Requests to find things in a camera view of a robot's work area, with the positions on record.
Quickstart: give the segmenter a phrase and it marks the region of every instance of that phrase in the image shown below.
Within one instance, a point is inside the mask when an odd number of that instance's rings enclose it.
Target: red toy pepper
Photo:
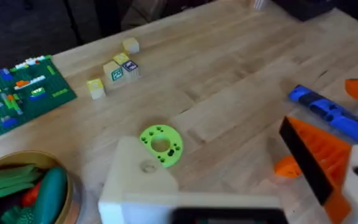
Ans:
[[[29,207],[29,206],[33,206],[35,204],[40,187],[41,187],[41,182],[39,182],[33,189],[30,189],[28,192],[26,192],[23,195],[23,198],[22,198],[22,206],[23,207]]]

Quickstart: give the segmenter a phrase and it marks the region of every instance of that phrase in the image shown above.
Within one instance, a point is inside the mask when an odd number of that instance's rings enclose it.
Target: green lego baseplate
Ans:
[[[10,74],[11,80],[0,74],[0,135],[76,98],[50,57],[26,68],[13,68]],[[35,82],[16,86],[16,82],[31,80]]]

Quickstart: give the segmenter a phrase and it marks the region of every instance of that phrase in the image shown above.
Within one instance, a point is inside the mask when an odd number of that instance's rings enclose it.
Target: blue toy gun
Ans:
[[[289,94],[291,100],[306,106],[332,127],[338,128],[351,138],[358,141],[358,117],[342,106],[315,93],[308,88],[298,85]]]

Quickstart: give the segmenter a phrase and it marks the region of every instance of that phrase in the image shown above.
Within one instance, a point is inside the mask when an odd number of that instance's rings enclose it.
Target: green ring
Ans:
[[[164,125],[153,125],[142,132],[139,137],[140,141],[146,146],[164,167],[175,165],[181,157],[183,151],[183,141],[180,134],[173,128]],[[166,151],[157,152],[152,148],[152,141],[155,139],[166,139],[170,145]]]

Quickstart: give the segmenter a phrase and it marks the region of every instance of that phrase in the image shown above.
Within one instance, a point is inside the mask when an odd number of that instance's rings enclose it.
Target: black device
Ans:
[[[273,2],[300,21],[307,21],[335,7],[335,0],[273,0]]]
[[[177,208],[171,224],[288,224],[279,208]]]

